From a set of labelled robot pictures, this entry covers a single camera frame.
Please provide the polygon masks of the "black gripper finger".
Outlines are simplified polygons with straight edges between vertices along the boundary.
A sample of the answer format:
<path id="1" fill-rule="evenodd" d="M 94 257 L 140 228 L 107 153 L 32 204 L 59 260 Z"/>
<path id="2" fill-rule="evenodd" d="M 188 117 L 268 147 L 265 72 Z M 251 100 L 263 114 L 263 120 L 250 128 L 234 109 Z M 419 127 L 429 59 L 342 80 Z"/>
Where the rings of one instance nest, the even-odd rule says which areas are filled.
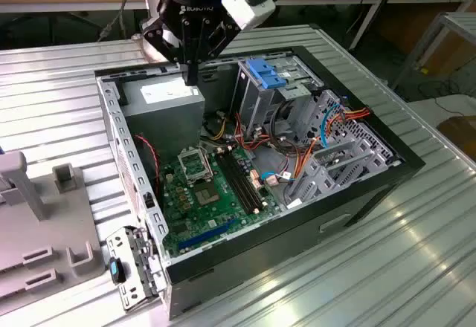
<path id="1" fill-rule="evenodd" d="M 181 45 L 170 44 L 164 38 L 164 23 L 159 18 L 147 22 L 147 26 L 143 29 L 143 38 L 169 62 L 184 67 L 181 72 L 185 84 L 193 83 L 193 66 L 187 63 Z"/>
<path id="2" fill-rule="evenodd" d="M 192 64 L 192 84 L 198 82 L 199 66 L 209 59 L 217 58 L 240 31 L 241 29 L 230 16 L 202 21 Z"/>

